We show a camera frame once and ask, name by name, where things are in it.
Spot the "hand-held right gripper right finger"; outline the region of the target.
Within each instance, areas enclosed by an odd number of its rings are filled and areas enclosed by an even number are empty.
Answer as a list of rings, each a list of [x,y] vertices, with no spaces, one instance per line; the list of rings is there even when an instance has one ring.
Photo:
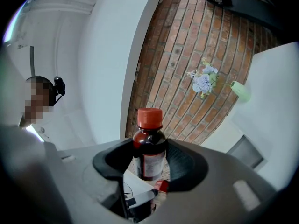
[[[166,200],[147,224],[249,224],[276,190],[237,158],[168,139],[171,180]]]

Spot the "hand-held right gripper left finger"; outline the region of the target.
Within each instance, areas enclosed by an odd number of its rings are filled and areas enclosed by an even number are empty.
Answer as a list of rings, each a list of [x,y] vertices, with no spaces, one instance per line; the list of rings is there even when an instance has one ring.
[[[3,224],[126,224],[68,173],[55,146],[17,126],[0,127]]]

